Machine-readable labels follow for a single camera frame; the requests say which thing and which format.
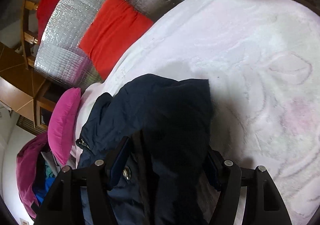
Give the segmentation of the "navy blue puffer jacket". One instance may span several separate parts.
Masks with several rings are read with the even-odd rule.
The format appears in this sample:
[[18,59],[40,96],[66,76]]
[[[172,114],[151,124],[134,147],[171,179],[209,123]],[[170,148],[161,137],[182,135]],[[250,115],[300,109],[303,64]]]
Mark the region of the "navy blue puffer jacket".
[[134,141],[121,178],[108,193],[119,224],[205,224],[197,202],[213,107],[209,82],[137,77],[97,98],[76,144],[79,167]]

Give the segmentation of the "blue garment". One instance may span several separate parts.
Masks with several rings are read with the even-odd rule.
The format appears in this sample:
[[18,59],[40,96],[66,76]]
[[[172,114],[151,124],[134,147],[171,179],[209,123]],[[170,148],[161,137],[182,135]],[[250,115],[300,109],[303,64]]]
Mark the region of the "blue garment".
[[35,194],[39,205],[43,203],[43,200],[54,181],[55,177],[49,177],[41,185],[33,185],[33,193]]

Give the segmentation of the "grey garment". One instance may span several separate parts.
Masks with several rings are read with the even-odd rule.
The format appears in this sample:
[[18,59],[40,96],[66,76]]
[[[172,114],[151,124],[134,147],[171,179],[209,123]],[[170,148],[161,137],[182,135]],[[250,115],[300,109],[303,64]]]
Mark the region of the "grey garment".
[[52,173],[54,176],[57,176],[61,170],[61,166],[59,165],[59,162],[56,160],[52,152],[41,152],[41,155],[43,156],[45,162],[52,170]]

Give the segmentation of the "magenta velvet garment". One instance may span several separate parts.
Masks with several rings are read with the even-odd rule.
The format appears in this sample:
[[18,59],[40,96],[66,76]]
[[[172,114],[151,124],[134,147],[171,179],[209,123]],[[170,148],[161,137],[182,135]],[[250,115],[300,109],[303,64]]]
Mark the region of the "magenta velvet garment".
[[28,215],[36,218],[34,209],[39,207],[39,203],[33,193],[33,182],[36,177],[36,166],[38,155],[43,147],[48,144],[48,134],[44,132],[27,142],[16,157],[16,179],[18,194]]

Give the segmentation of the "magenta pillow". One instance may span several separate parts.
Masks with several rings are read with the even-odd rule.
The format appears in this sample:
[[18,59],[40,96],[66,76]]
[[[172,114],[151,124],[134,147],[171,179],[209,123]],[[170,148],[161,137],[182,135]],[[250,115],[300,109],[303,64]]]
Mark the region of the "magenta pillow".
[[48,125],[48,143],[60,164],[66,165],[74,144],[74,126],[81,89],[70,88],[56,103]]

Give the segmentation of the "white pink bed blanket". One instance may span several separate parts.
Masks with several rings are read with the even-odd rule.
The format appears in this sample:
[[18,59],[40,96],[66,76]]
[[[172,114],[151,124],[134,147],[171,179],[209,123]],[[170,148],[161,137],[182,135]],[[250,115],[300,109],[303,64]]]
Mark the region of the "white pink bed blanket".
[[212,146],[263,165],[293,224],[319,207],[319,16],[292,0],[185,0],[84,92],[75,136],[98,96],[144,74],[207,79]]

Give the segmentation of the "wooden stair railing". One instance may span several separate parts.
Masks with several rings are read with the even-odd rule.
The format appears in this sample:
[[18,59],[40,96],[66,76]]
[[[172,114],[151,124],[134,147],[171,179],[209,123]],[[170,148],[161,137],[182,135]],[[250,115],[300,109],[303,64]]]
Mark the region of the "wooden stair railing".
[[31,49],[40,43],[38,33],[29,29],[29,17],[31,12],[36,12],[39,3],[34,0],[23,0],[21,17],[21,45],[24,64],[27,69],[33,68],[35,56]]

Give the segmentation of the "red orange pillow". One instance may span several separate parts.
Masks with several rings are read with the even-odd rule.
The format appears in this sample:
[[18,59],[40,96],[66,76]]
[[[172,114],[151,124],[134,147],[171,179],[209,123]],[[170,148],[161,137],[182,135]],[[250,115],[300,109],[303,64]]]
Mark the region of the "red orange pillow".
[[152,25],[126,0],[105,0],[79,47],[105,80],[124,52]]

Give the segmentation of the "silver foil insulation panel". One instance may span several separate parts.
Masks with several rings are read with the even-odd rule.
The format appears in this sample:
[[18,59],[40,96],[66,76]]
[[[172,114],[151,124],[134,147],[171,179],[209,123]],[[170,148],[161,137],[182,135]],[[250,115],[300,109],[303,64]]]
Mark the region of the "silver foil insulation panel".
[[[171,0],[127,0],[152,20],[158,20],[173,7]],[[64,87],[85,90],[100,82],[92,61],[79,48],[85,31],[104,0],[60,0],[41,38],[34,69]]]

